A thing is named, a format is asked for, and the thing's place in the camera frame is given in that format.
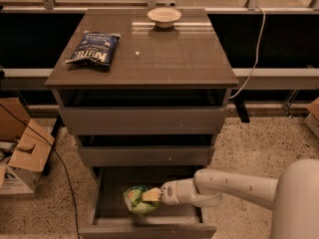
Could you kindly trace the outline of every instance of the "white robotic arm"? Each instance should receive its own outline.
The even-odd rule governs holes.
[[[273,211],[271,239],[319,238],[319,161],[292,163],[279,179],[201,169],[194,178],[165,183],[161,201],[216,206],[228,193]]]

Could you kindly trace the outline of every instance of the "speckled floor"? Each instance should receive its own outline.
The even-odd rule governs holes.
[[[319,158],[318,138],[304,117],[252,116],[250,123],[228,117],[215,145],[210,167],[228,172],[278,177],[291,162]],[[50,128],[51,119],[37,119]],[[88,223],[95,192],[91,172],[80,160],[74,139],[62,127],[56,149],[64,159],[74,189],[79,227]],[[50,173],[42,176],[35,194],[0,195],[0,238],[76,238],[75,216],[65,170],[52,153]],[[208,221],[217,227],[213,239],[268,239],[271,212],[233,196],[208,209]]]

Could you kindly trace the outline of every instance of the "green object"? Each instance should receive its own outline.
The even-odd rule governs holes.
[[[148,191],[144,185],[130,188],[124,193],[124,198],[130,211],[138,215],[147,215],[160,207],[158,202],[143,202],[142,194]]]

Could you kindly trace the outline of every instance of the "box flap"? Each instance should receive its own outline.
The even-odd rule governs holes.
[[[28,123],[30,117],[25,111],[19,99],[0,99],[0,104],[12,113],[19,120]],[[13,118],[5,109],[0,106],[0,140],[15,140],[21,138],[25,126],[15,118]]]
[[[0,166],[0,188],[2,187],[5,174],[6,174],[6,166]]]
[[[42,172],[51,151],[54,138],[32,119],[29,122],[29,127],[35,132],[28,127],[26,128],[16,150],[12,154],[9,165]]]
[[[307,106],[308,111],[319,120],[319,98]]]

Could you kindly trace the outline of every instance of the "cabinet top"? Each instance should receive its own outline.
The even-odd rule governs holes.
[[[159,29],[146,9],[88,10],[46,82],[51,89],[232,88],[237,86],[203,9],[180,9]],[[86,31],[120,33],[108,67],[66,64]]]

